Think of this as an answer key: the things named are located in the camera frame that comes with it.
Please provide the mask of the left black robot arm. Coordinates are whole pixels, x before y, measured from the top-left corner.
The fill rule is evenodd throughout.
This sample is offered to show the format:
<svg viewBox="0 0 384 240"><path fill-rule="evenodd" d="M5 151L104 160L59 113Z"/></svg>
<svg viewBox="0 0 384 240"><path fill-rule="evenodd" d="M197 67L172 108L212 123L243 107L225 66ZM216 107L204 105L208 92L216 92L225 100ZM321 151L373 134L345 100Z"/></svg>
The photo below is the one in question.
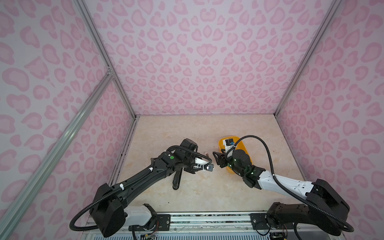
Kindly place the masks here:
<svg viewBox="0 0 384 240"><path fill-rule="evenodd" d="M194 141L184 139L179 146L171 146L152 158L151 164L133 177L113 186L101 185L90 208L96 228L105 238L117 233L125 224L151 230L155 225L155 210L149 204L139 207L129 204L153 184L182 170L191 174L213 171L212 160L197 149Z"/></svg>

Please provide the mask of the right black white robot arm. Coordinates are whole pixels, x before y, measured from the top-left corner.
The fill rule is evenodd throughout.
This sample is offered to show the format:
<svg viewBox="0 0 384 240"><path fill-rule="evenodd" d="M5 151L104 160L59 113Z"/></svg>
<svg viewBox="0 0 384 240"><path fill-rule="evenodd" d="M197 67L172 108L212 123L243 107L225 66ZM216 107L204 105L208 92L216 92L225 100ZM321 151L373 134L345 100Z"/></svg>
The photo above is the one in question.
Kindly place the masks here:
<svg viewBox="0 0 384 240"><path fill-rule="evenodd" d="M213 156L220 168L230 168L249 188L279 193L299 201L299 204L273 203L265 216L270 227L309 224L333 236L354 231L347 222L350 206L325 180L308 182L276 175L253 165L244 150L236 150L230 157L225 152L213 152Z"/></svg>

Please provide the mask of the black long stapler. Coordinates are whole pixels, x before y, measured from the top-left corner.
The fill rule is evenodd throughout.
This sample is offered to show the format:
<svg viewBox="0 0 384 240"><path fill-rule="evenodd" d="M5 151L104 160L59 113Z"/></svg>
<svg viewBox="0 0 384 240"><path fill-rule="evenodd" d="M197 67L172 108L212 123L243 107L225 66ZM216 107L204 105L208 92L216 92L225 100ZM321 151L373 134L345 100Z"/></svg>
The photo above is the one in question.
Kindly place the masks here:
<svg viewBox="0 0 384 240"><path fill-rule="evenodd" d="M178 190L181 183L183 169L180 169L175 172L174 179L173 179L173 190Z"/></svg>

